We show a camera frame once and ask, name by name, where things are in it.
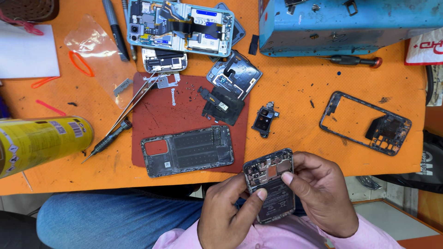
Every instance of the plastic bag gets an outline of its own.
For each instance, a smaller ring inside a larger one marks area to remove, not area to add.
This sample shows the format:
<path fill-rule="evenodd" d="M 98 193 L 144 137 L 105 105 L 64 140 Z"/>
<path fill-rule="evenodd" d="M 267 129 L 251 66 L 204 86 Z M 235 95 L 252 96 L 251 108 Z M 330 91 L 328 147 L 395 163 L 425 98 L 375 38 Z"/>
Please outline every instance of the plastic bag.
<path fill-rule="evenodd" d="M 132 99 L 132 84 L 123 89 L 117 97 L 116 89 L 125 79 L 132 78 L 137 69 L 130 62 L 123 62 L 117 46 L 94 19 L 85 14 L 77 30 L 71 30 L 64 40 L 73 52 L 79 53 L 95 74 L 95 79 L 120 109 Z"/>

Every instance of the screwdriver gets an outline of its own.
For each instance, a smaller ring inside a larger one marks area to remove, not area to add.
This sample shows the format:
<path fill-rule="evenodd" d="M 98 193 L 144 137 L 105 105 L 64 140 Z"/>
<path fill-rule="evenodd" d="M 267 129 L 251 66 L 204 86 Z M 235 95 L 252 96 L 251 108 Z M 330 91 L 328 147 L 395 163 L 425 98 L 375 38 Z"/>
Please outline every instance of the screwdriver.
<path fill-rule="evenodd" d="M 129 122 L 129 120 L 123 120 L 120 123 L 120 127 L 117 128 L 117 130 L 115 130 L 113 133 L 110 133 L 109 135 L 105 136 L 104 139 L 102 139 L 100 142 L 98 142 L 98 144 L 96 146 L 94 146 L 94 150 L 91 151 L 91 155 L 86 157 L 86 159 L 82 163 L 84 163 L 91 156 L 104 151 L 109 145 L 111 145 L 115 141 L 115 139 L 117 139 L 117 136 L 120 133 L 122 133 L 124 130 L 129 130 L 130 128 L 132 128 L 132 123 Z"/>
<path fill-rule="evenodd" d="M 325 57 L 316 57 L 316 58 L 330 60 L 331 63 L 334 64 L 351 65 L 351 66 L 363 64 L 363 65 L 369 65 L 371 68 L 378 68 L 381 66 L 381 63 L 383 62 L 383 60 L 380 57 L 375 57 L 374 59 L 369 60 L 369 59 L 361 59 L 360 57 L 350 56 L 350 55 L 333 55 L 330 58 L 325 58 Z"/>

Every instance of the phone battery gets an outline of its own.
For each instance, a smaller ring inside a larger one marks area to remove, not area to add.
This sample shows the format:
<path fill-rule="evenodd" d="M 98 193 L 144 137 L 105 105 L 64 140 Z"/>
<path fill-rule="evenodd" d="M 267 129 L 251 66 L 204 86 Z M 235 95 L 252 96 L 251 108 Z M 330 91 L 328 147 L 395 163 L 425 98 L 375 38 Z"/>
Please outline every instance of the phone battery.
<path fill-rule="evenodd" d="M 294 193 L 281 178 L 273 180 L 260 187 L 265 188 L 268 191 L 268 196 L 258 213 L 261 221 L 267 223 L 270 221 L 266 221 L 266 219 L 288 211 L 293 212 L 295 210 Z"/>

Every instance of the smartphone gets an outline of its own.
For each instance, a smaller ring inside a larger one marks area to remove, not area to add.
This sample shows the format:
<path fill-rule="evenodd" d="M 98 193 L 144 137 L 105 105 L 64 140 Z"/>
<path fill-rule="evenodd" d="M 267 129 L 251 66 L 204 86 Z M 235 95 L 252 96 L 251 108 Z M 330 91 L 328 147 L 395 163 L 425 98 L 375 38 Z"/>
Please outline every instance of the smartphone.
<path fill-rule="evenodd" d="M 250 193 L 265 188 L 268 196 L 257 215 L 260 224 L 278 220 L 295 211 L 295 194 L 283 182 L 284 172 L 294 173 L 292 150 L 289 148 L 276 151 L 243 165 L 246 184 Z"/>

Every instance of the orange work mat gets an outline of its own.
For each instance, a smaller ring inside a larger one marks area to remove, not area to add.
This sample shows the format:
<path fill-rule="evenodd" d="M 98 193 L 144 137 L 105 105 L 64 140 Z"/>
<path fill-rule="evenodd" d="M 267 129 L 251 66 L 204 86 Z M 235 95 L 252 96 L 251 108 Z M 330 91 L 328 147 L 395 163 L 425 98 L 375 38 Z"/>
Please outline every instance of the orange work mat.
<path fill-rule="evenodd" d="M 112 2 L 120 26 L 124 30 L 121 1 Z M 184 2 L 213 7 L 219 0 Z M 245 7 L 244 1 L 226 0 L 225 3 L 246 30 L 246 36 L 233 48 L 263 72 L 263 76 L 250 93 L 245 161 L 289 147 L 293 151 L 308 151 L 335 161 L 345 175 L 406 173 L 420 170 L 426 75 L 422 66 L 403 65 L 404 42 L 363 56 L 382 57 L 384 62 L 378 69 L 364 65 L 339 66 L 313 57 L 272 58 L 259 52 L 254 56 L 248 54 L 248 50 L 252 35 L 259 34 L 258 4 L 255 2 Z M 63 40 L 70 30 L 77 29 L 78 22 L 86 13 L 90 14 L 108 35 L 111 34 L 101 1 L 61 1 L 58 17 L 46 22 L 53 27 L 61 78 L 37 89 L 30 88 L 30 84 L 36 79 L 3 80 L 4 86 L 0 87 L 0 94 L 15 118 L 56 116 L 53 111 L 36 104 L 36 99 L 66 112 L 67 115 L 85 118 L 94 128 L 95 145 L 118 118 L 121 110 L 94 78 L 81 74 L 70 65 L 69 50 Z M 213 65 L 207 56 L 188 54 L 188 58 L 188 67 L 181 72 L 183 75 L 206 76 Z M 142 61 L 137 62 L 137 70 L 144 71 Z M 396 156 L 390 157 L 351 141 L 342 140 L 319 127 L 326 103 L 336 90 L 412 121 L 412 128 Z M 250 127 L 257 110 L 269 101 L 275 102 L 280 117 L 273 121 L 269 138 L 265 139 Z M 78 107 L 68 105 L 67 102 L 75 102 Z M 124 132 L 108 149 L 91 157 L 84 164 L 80 163 L 85 157 L 78 152 L 26 170 L 30 185 L 21 173 L 0 179 L 0 195 L 216 182 L 233 175 L 194 171 L 151 179 L 145 168 L 135 167 L 131 162 L 131 134 L 131 130 Z M 93 146 L 86 152 L 89 154 L 92 149 Z"/>

